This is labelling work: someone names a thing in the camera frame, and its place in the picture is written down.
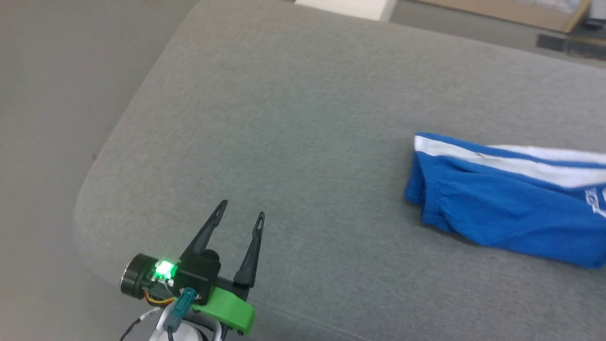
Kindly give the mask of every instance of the black object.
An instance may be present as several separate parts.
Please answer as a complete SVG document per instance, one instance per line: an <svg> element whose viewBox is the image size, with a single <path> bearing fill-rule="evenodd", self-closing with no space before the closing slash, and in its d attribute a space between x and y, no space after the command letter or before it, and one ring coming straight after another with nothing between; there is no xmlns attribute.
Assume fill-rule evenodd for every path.
<svg viewBox="0 0 606 341"><path fill-rule="evenodd" d="M606 26L606 20L588 18L583 25L590 30L600 30Z"/></svg>
<svg viewBox="0 0 606 341"><path fill-rule="evenodd" d="M233 281L231 281L218 276L221 268L219 255L217 252L206 248L210 241L210 236L221 222L226 207L227 200L221 201L183 251L176 265L175 276L172 278L172 288L169 288L165 283L152 281L155 264L158 262L158 259L138 254L128 264L124 275L122 275L120 283L122 293L136 299L143 299L144 291L147 291L153 297L167 300L171 297L179 296L180 289L189 286L195 289L201 296L199 300L196 300L196 303L203 305L207 303L212 287L216 286L230 291L240 299L246 301L250 288L255 285L265 214L263 212L259 213L253 228L252 241L248 246L240 268L236 272ZM184 320L203 326L209 330L214 330L212 325L205 324L195 313L188 313L184 317ZM221 327L221 340L224 340L228 332L228 326L222 323Z"/></svg>
<svg viewBox="0 0 606 341"><path fill-rule="evenodd" d="M198 332L200 332L200 336L202 336L202 341L210 341L208 339L208 336L206 336L206 334L202 333L202 331L198 330Z"/></svg>
<svg viewBox="0 0 606 341"><path fill-rule="evenodd" d="M173 327L166 328L166 334L168 335L168 341L175 341L173 337Z"/></svg>
<svg viewBox="0 0 606 341"><path fill-rule="evenodd" d="M606 41L587 38L569 38L567 53L571 56L606 60Z"/></svg>
<svg viewBox="0 0 606 341"><path fill-rule="evenodd" d="M543 49L564 52L566 46L566 39L558 38L555 36L538 35L536 38L536 47Z"/></svg>
<svg viewBox="0 0 606 341"><path fill-rule="evenodd" d="M240 269L233 277L234 283L252 288L255 286L257 277L257 264L259 263L259 250L261 249L261 237L263 237L263 225L265 224L265 214L259 213L255 227L253 228L253 240L250 241L248 251L240 265Z"/></svg>
<svg viewBox="0 0 606 341"><path fill-rule="evenodd" d="M138 318L133 323L131 323L130 326L128 326L126 331L120 337L120 341L124 341L124 338L126 337L126 335L128 335L130 333L130 331L133 330L133 327L139 322L141 322L141 318Z"/></svg>
<svg viewBox="0 0 606 341"><path fill-rule="evenodd" d="M215 251L205 250L202 254L188 254L182 258L175 273L173 295L179 296L183 288L192 288L200 298L197 303L205 305L210 297L211 289L216 285L221 262Z"/></svg>
<svg viewBox="0 0 606 341"><path fill-rule="evenodd" d="M144 254L136 255L124 270L120 281L120 291L138 300L148 290L158 259Z"/></svg>

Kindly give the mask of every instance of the gray sofa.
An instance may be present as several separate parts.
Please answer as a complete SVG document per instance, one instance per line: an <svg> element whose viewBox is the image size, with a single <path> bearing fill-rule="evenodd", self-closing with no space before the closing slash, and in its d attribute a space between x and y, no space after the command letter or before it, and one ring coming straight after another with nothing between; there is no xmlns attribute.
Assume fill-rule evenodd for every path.
<svg viewBox="0 0 606 341"><path fill-rule="evenodd" d="M112 283L139 252L237 270L267 214L254 340L604 340L606 275L420 224L413 135L603 151L606 72L276 1L205 0L79 194L75 241Z"/></svg>

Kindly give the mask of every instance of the blue fabric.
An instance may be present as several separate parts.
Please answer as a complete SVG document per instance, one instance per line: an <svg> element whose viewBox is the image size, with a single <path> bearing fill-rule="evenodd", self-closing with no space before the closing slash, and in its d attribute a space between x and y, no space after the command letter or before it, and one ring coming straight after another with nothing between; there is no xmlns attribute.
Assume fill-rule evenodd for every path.
<svg viewBox="0 0 606 341"><path fill-rule="evenodd" d="M606 168L543 160L435 134L418 135L496 157ZM405 197L423 207L423 223L480 245L598 268L606 261L606 217L596 208L606 208L605 190L606 183L562 187L449 155L416 151Z"/></svg>

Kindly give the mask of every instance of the white cable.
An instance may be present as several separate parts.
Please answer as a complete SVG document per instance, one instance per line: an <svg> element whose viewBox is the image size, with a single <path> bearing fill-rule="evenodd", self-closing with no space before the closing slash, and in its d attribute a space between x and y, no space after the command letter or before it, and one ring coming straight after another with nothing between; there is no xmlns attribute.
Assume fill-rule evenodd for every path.
<svg viewBox="0 0 606 341"><path fill-rule="evenodd" d="M168 317L168 315L170 314L170 312L173 310L173 308L175 307L176 302L171 302L171 304L167 305L164 308L164 311L162 312L162 315L160 315L160 319L158 319L158 323L156 324L156 329L154 330L153 334L150 337L150 341L156 341L160 338L160 336L162 335L162 333L164 333L164 322L166 321L166 318Z"/></svg>
<svg viewBox="0 0 606 341"><path fill-rule="evenodd" d="M146 312L145 314L139 316L139 320L143 321L145 320L146 317L150 317L151 315L155 314L156 312L162 310L162 308L156 306L154 307L152 310Z"/></svg>

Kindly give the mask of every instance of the orange wire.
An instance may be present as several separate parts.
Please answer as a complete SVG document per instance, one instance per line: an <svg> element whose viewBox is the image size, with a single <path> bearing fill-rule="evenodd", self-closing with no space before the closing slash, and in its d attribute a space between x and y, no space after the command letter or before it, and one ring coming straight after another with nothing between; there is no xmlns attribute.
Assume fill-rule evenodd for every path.
<svg viewBox="0 0 606 341"><path fill-rule="evenodd" d="M145 299L146 300L148 300L151 303L157 304L157 305L165 305L165 304L171 303L172 301L175 300L174 297L171 297L168 300L158 301L158 300L155 300L155 299L151 298L149 292L144 291L144 293L145 293Z"/></svg>

